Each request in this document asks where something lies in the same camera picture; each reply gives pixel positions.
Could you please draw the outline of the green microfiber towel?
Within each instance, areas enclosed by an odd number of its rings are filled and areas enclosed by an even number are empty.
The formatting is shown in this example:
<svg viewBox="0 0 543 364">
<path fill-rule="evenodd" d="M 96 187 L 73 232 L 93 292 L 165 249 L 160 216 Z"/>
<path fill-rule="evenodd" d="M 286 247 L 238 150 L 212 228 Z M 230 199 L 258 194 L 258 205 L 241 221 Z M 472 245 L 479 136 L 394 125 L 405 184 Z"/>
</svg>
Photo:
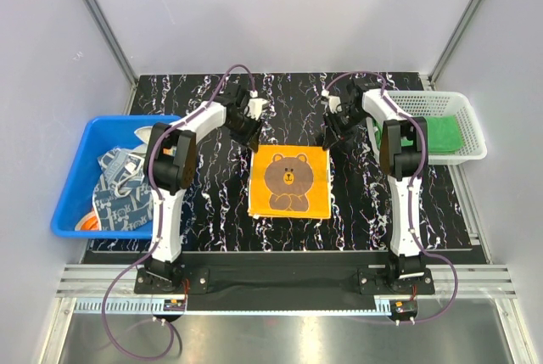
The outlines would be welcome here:
<svg viewBox="0 0 543 364">
<path fill-rule="evenodd" d="M 426 121 L 427 154 L 454 154 L 463 146 L 462 133 L 454 115 L 446 117 L 424 116 Z M 368 131 L 372 148 L 381 149 L 383 124 L 378 124 L 372 117 L 367 118 Z"/>
</svg>

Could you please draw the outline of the blue white patterned towel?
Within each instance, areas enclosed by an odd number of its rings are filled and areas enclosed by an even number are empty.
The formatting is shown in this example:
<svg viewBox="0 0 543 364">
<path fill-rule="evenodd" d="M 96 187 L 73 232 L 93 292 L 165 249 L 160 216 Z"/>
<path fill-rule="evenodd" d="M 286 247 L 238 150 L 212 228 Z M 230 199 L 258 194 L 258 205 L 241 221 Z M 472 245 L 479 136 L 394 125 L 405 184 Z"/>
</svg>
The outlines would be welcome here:
<svg viewBox="0 0 543 364">
<path fill-rule="evenodd" d="M 98 229 L 132 232 L 153 220 L 153 195 L 144 173 L 144 158 L 127 148 L 112 148 L 98 157 L 101 170 L 92 191 Z"/>
</svg>

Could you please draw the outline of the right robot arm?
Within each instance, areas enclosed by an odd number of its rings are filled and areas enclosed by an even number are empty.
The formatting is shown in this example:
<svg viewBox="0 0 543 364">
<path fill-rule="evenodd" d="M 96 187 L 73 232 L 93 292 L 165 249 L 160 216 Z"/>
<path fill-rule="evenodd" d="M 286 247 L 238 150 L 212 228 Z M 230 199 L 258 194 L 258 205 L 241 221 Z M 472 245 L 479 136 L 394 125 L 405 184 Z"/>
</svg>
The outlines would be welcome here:
<svg viewBox="0 0 543 364">
<path fill-rule="evenodd" d="M 346 141 L 366 118 L 381 125 L 378 163 L 388 180 L 392 210 L 384 280 L 393 292 L 404 293 L 425 273 L 419 197 L 428 163 L 427 122 L 407 114 L 382 87 L 365 90 L 351 81 L 347 91 L 347 102 L 328 87 L 321 92 L 325 105 L 322 147 L 330 149 Z"/>
</svg>

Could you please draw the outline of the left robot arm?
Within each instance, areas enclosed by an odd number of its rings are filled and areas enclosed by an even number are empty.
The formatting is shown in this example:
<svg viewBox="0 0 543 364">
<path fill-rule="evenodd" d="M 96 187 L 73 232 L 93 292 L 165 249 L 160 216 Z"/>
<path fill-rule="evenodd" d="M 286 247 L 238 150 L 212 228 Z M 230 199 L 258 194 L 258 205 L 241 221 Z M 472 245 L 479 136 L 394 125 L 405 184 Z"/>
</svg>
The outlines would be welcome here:
<svg viewBox="0 0 543 364">
<path fill-rule="evenodd" d="M 256 152 L 259 147 L 261 116 L 269 101 L 257 91 L 239 85 L 215 93 L 189 115 L 170 124 L 152 125 L 146 140 L 144 161 L 153 196 L 153 233 L 144 271 L 166 293 L 183 283 L 181 219 L 185 192 L 197 169 L 197 145 L 221 127 L 231 139 Z"/>
</svg>

